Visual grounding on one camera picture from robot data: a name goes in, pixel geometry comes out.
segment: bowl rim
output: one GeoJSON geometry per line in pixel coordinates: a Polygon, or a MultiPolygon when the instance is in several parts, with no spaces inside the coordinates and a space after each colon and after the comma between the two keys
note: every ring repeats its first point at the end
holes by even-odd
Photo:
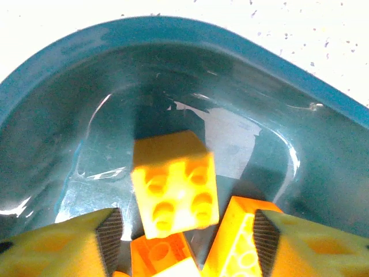
{"type": "Polygon", "coordinates": [[[331,85],[224,28],[181,17],[124,18],[87,27],[40,50],[0,83],[0,126],[38,84],[93,55],[144,43],[210,48],[285,82],[369,129],[369,109],[331,85]]]}

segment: yellow lego brick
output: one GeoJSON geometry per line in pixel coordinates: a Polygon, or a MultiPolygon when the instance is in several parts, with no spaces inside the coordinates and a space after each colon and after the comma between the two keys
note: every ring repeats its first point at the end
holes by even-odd
{"type": "Polygon", "coordinates": [[[257,211],[254,241],[265,277],[369,276],[369,238],[273,211],[257,211]]]}
{"type": "Polygon", "coordinates": [[[111,208],[8,238],[0,242],[0,277],[106,277],[122,228],[120,210],[111,208]]]}
{"type": "Polygon", "coordinates": [[[281,212],[273,203],[232,196],[202,270],[204,277],[261,276],[253,241],[259,208],[281,212]]]}
{"type": "Polygon", "coordinates": [[[131,260],[133,277],[199,276],[183,233],[154,239],[143,235],[135,239],[131,242],[131,260]]]}
{"type": "Polygon", "coordinates": [[[135,141],[131,177],[148,239],[218,223],[213,154],[193,132],[135,141]]]}

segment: blue container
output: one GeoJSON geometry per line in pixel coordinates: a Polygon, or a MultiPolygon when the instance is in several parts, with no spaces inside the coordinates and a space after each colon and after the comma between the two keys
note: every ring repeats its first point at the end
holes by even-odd
{"type": "MultiPolygon", "coordinates": [[[[215,153],[221,214],[248,196],[369,237],[369,110],[209,24],[141,17],[67,36],[0,84],[0,127],[1,238],[105,207],[121,207],[123,241],[141,235],[133,141],[184,129],[215,153]]],[[[200,262],[215,229],[186,233],[200,262]]]]}

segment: orange lego brick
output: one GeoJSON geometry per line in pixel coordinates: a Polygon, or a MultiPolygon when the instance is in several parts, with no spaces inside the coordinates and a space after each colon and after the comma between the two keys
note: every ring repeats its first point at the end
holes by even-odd
{"type": "Polygon", "coordinates": [[[213,154],[193,132],[135,141],[133,167],[147,239],[218,223],[213,154]]]}
{"type": "Polygon", "coordinates": [[[254,215],[259,208],[282,212],[270,202],[231,197],[205,261],[204,277],[262,276],[253,240],[254,215]]]}
{"type": "Polygon", "coordinates": [[[265,277],[369,276],[369,238],[261,210],[253,236],[265,277]]]}
{"type": "Polygon", "coordinates": [[[183,233],[135,239],[131,242],[131,260],[133,277],[200,276],[183,233]]]}
{"type": "Polygon", "coordinates": [[[129,275],[123,273],[123,272],[120,272],[120,271],[115,271],[113,273],[113,277],[129,277],[129,275]]]}

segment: white countertop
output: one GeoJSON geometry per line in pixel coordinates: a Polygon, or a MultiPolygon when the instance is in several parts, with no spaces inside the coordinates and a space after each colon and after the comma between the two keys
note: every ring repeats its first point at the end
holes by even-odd
{"type": "Polygon", "coordinates": [[[369,17],[359,0],[0,0],[0,81],[63,36],[150,14],[236,32],[369,107],[369,17]]]}

